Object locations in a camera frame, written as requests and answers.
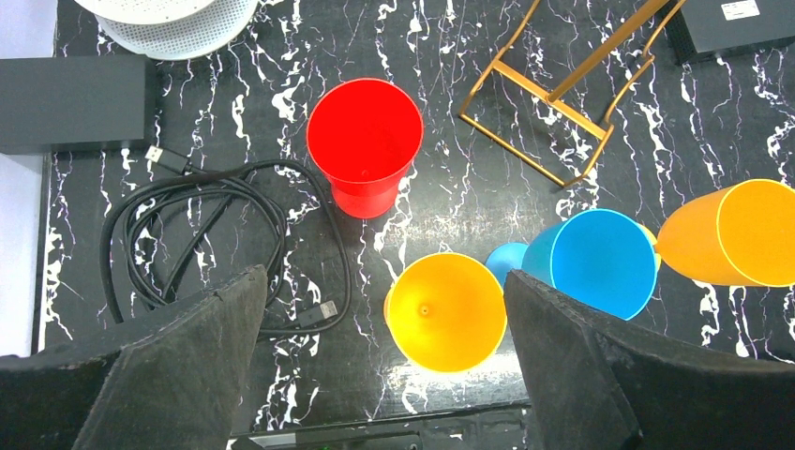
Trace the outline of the blue wine glass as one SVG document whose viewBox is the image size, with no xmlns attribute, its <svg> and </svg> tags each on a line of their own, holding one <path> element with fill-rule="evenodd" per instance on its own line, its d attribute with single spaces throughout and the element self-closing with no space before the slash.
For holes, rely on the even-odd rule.
<svg viewBox="0 0 795 450">
<path fill-rule="evenodd" d="M 580 212 L 541 231 L 529 244 L 495 248 L 486 267 L 504 284 L 520 269 L 592 308 L 629 321 L 649 303 L 661 257 L 656 238 L 609 209 Z"/>
</svg>

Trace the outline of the orange glass yellow base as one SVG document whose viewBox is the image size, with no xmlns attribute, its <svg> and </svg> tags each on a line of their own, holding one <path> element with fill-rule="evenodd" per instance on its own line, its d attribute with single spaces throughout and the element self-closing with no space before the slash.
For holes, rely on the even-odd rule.
<svg viewBox="0 0 795 450">
<path fill-rule="evenodd" d="M 402 354 L 439 373 L 481 365 L 507 329 L 499 280 L 483 263 L 455 252 L 429 254 L 408 265 L 392 284 L 382 312 Z"/>
<path fill-rule="evenodd" d="M 693 280 L 783 288 L 794 283 L 794 189 L 751 179 L 703 195 L 664 222 L 655 249 Z"/>
</svg>

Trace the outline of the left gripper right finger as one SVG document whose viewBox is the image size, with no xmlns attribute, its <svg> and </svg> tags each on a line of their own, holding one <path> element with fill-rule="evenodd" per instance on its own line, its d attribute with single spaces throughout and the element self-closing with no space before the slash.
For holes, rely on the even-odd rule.
<svg viewBox="0 0 795 450">
<path fill-rule="evenodd" d="M 521 271 L 511 336 L 546 449 L 790 449 L 794 367 L 655 333 Z"/>
</svg>

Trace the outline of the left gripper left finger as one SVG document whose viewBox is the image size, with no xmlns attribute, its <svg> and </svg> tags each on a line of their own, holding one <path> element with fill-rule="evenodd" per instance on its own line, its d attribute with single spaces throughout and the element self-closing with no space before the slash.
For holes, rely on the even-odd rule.
<svg viewBox="0 0 795 450">
<path fill-rule="evenodd" d="M 264 267 L 1 360 L 5 449 L 222 449 L 263 321 Z"/>
</svg>

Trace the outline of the red wine glass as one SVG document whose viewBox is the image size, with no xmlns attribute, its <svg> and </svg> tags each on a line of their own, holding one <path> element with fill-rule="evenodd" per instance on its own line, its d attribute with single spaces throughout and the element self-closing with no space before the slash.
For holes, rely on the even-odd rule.
<svg viewBox="0 0 795 450">
<path fill-rule="evenodd" d="M 392 208 L 424 131 L 422 114 L 406 92 L 385 80 L 360 78 L 334 87 L 315 105 L 307 150 L 339 209 L 354 218 L 377 218 Z"/>
</svg>

